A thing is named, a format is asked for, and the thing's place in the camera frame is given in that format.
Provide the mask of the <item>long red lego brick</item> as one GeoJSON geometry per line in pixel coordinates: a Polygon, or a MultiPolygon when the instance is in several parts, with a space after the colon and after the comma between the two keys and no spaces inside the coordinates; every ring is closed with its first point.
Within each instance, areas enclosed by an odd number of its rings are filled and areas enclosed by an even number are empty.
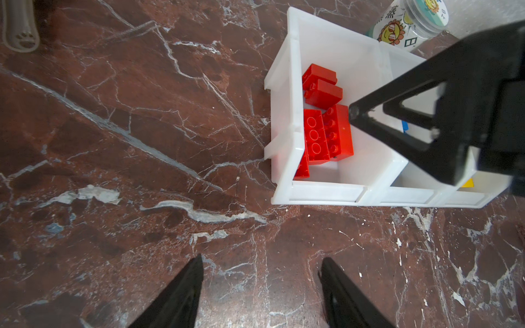
{"type": "Polygon", "coordinates": [[[322,114],[331,161],[354,155],[348,107],[335,105],[322,114]]]}
{"type": "Polygon", "coordinates": [[[322,111],[304,110],[304,136],[309,165],[321,165],[330,160],[322,111]]]}

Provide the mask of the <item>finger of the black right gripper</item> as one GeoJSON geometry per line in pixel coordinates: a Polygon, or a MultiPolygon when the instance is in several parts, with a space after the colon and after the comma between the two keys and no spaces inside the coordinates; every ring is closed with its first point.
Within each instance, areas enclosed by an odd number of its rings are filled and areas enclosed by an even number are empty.
{"type": "Polygon", "coordinates": [[[412,162],[437,181],[457,185],[465,175],[476,94],[476,60],[466,49],[447,49],[353,102],[349,120],[412,162]],[[434,112],[406,105],[410,98],[442,87],[434,112]],[[381,107],[386,116],[425,129],[430,139],[403,133],[372,116],[381,107]]]}

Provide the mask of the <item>yellow lego brick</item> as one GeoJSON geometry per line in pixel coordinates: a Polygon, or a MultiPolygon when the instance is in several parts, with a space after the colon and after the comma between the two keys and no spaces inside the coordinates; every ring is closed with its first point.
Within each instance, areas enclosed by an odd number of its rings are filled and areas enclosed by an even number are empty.
{"type": "Polygon", "coordinates": [[[474,179],[469,178],[463,185],[462,188],[474,188],[474,179]]]}

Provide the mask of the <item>red tall lego brick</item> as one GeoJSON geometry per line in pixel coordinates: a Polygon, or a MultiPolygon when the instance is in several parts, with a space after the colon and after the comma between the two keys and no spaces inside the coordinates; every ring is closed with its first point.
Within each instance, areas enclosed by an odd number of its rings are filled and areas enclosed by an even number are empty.
{"type": "Polygon", "coordinates": [[[306,104],[327,110],[343,99],[343,89],[326,81],[318,80],[307,88],[304,97],[306,104]]]}

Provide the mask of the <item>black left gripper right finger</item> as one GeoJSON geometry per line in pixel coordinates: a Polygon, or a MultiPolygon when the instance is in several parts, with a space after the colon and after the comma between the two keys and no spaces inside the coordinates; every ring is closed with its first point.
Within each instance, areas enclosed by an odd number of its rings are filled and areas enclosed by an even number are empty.
{"type": "Polygon", "coordinates": [[[330,327],[393,326],[332,258],[323,259],[319,278],[330,327]]]}

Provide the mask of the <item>red square lego brick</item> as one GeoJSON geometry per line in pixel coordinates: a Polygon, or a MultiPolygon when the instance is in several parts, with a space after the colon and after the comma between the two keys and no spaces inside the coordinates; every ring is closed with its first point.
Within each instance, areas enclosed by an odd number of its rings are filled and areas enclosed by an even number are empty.
{"type": "Polygon", "coordinates": [[[306,72],[302,75],[303,91],[309,90],[311,85],[313,83],[317,83],[319,80],[327,82],[331,85],[336,85],[338,81],[336,72],[316,64],[311,64],[306,72]]]}

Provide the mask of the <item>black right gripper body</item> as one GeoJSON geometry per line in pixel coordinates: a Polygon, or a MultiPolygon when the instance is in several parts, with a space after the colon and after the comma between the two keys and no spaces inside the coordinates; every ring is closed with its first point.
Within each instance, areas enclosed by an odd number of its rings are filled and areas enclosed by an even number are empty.
{"type": "Polygon", "coordinates": [[[511,176],[512,194],[524,196],[524,22],[464,38],[436,55],[434,68],[444,84],[435,178],[457,183],[473,146],[477,169],[511,176]]]}

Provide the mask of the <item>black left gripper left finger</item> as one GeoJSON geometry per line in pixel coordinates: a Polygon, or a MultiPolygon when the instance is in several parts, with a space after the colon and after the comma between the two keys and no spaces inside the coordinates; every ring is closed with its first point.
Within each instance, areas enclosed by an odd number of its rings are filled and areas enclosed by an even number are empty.
{"type": "Polygon", "coordinates": [[[130,328],[195,327],[203,280],[202,256],[197,255],[129,325],[130,328]]]}

